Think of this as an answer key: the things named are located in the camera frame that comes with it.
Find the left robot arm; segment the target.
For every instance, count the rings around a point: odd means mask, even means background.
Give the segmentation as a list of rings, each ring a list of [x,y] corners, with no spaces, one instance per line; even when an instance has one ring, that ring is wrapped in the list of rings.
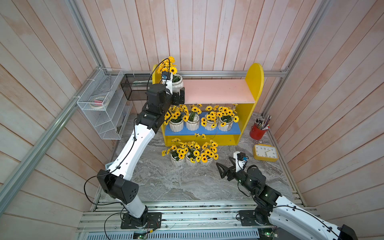
[[[122,217],[122,229],[157,229],[161,226],[162,215],[148,213],[148,207],[138,196],[139,185],[131,178],[148,143],[168,119],[166,113],[170,106],[185,103],[185,88],[174,91],[170,84],[153,84],[146,95],[148,100],[134,122],[134,130],[125,147],[107,170],[97,174],[103,191],[127,211]]]

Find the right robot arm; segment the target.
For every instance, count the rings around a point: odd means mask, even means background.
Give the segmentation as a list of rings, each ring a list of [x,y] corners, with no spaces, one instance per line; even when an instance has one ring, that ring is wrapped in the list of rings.
[[[254,210],[241,210],[237,219],[242,226],[273,225],[287,231],[300,240],[356,240],[355,231],[322,220],[290,201],[277,190],[266,184],[266,177],[256,165],[247,166],[245,153],[236,152],[230,157],[231,167],[217,163],[220,177],[236,180],[243,186],[243,194],[257,204]]]

